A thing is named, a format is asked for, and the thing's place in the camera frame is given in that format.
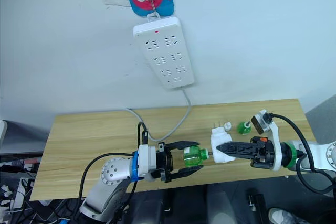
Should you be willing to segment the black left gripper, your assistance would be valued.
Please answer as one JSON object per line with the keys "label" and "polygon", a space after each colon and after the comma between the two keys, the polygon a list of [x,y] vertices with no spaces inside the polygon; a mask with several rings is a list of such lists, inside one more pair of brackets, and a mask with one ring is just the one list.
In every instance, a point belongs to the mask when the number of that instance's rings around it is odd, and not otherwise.
{"label": "black left gripper", "polygon": [[187,177],[199,171],[204,167],[203,165],[187,167],[179,169],[176,173],[171,173],[173,171],[173,156],[171,150],[183,150],[187,147],[198,145],[198,142],[193,141],[178,141],[166,145],[164,142],[159,143],[159,149],[156,151],[156,169],[151,172],[151,176],[154,179],[159,178],[161,181],[169,183],[174,179]]}

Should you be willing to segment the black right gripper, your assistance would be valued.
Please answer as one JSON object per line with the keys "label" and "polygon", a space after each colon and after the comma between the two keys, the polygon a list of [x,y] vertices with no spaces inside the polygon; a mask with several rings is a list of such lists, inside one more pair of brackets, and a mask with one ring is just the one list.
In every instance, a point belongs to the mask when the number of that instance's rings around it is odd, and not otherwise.
{"label": "black right gripper", "polygon": [[249,159],[253,168],[271,169],[274,164],[274,146],[267,137],[254,136],[250,143],[226,142],[218,145],[217,150],[229,156]]}

